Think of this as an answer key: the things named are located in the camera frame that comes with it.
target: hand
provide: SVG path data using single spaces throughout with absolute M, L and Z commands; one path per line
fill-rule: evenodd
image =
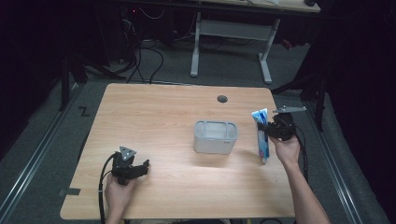
M 108 205 L 106 223 L 120 223 L 125 208 L 131 201 L 132 192 L 137 178 L 132 179 L 126 186 L 119 184 L 118 179 L 108 174 L 105 196 Z
M 275 144 L 276 155 L 285 167 L 298 166 L 300 143 L 295 135 L 288 141 L 281 141 L 271 136 L 269 138 Z

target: white desk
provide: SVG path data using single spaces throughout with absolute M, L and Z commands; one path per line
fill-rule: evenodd
M 309 7 L 304 3 L 304 0 L 279 0 L 278 6 L 265 0 L 201 0 L 201 2 L 251 7 L 268 7 L 279 10 L 293 10 L 302 12 L 320 12 L 318 5 Z M 273 25 L 265 26 L 227 21 L 201 20 L 201 13 L 198 12 L 195 25 L 195 44 L 191 61 L 191 76 L 198 76 L 200 35 L 216 35 L 265 41 L 266 44 L 263 48 L 263 51 L 259 54 L 259 62 L 262 68 L 264 82 L 266 84 L 271 84 L 272 79 L 268 69 L 267 57 L 274 42 L 279 23 L 280 20 L 275 20 Z

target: right hand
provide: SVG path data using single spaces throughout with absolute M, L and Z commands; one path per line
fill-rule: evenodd
M 275 144 L 276 155 L 284 166 L 298 166 L 300 143 L 295 135 L 288 141 L 281 141 L 271 136 L 269 138 Z

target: desk leg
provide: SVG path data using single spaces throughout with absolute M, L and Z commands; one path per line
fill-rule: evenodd
M 64 111 L 66 108 L 67 104 L 69 103 L 69 68 L 67 65 L 67 56 L 64 57 L 64 60 L 62 61 L 62 104 L 61 108 L 59 108 L 59 111 Z
M 194 52 L 192 53 L 191 73 L 190 73 L 192 77 L 198 76 L 200 31 L 201 31 L 201 12 L 197 12 L 197 22 L 195 25 L 195 45 L 194 45 Z
M 271 29 L 267 45 L 265 46 L 264 53 L 259 54 L 259 60 L 260 60 L 260 65 L 262 66 L 262 75 L 264 76 L 264 82 L 266 84 L 271 84 L 272 79 L 271 79 L 271 74 L 268 69 L 268 64 L 267 64 L 267 57 L 270 52 L 271 46 L 274 42 L 274 38 L 276 35 L 277 27 L 279 26 L 280 19 L 275 20 L 274 26 Z

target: forearm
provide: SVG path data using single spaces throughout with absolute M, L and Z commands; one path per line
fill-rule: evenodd
M 298 164 L 286 165 L 297 223 L 330 223 L 318 198 L 305 181 Z
M 122 215 L 123 209 L 109 209 L 106 224 L 120 224 Z

